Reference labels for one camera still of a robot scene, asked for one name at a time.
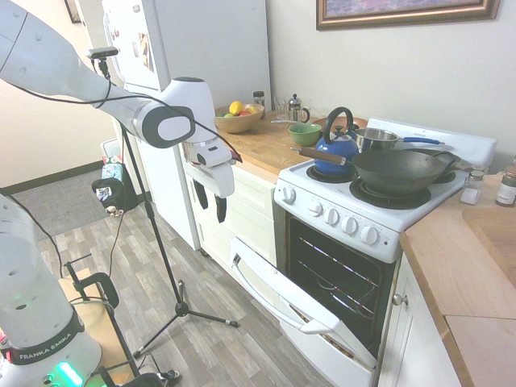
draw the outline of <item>kettle handle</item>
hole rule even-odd
[[[331,144],[331,139],[330,139],[331,125],[333,125],[333,122],[335,121],[335,119],[337,117],[339,117],[339,115],[341,115],[342,113],[346,113],[346,121],[347,121],[346,122],[346,130],[344,131],[344,133],[346,133],[347,131],[351,131],[351,129],[352,129],[353,114],[347,107],[337,107],[336,109],[332,110],[331,113],[328,115],[328,118],[326,119],[326,123],[324,124],[324,129],[322,130],[324,142],[328,145]]]

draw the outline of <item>glass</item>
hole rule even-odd
[[[274,96],[274,110],[276,111],[276,119],[288,119],[287,103],[289,99],[287,94],[276,94]]]

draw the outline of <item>fruit bowl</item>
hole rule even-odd
[[[221,114],[229,113],[229,106],[215,109],[215,126],[220,131],[226,131],[227,133],[242,133],[243,131],[248,131],[255,123],[260,121],[260,117],[264,111],[264,107],[256,103],[245,104],[243,108],[247,109],[251,106],[256,109],[256,113],[237,115],[235,117],[219,117]]]

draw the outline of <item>jar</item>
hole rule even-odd
[[[252,94],[252,100],[254,103],[257,103],[258,105],[262,105],[264,107],[264,112],[262,113],[260,119],[265,118],[265,93],[263,91],[255,91]]]
[[[500,189],[498,190],[495,202],[504,207],[514,207],[516,198],[516,167],[506,168],[501,179]]]
[[[476,204],[481,196],[481,187],[484,183],[484,172],[473,170],[469,173],[460,201],[468,204]]]

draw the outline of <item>white wall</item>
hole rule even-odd
[[[82,25],[71,23],[63,0],[14,2],[62,34],[89,64]],[[3,81],[0,103],[0,186],[99,161],[100,143],[114,138],[110,117],[90,106],[43,101]]]
[[[314,0],[268,0],[273,92],[498,139],[491,172],[516,153],[516,1],[495,20],[316,31]]]

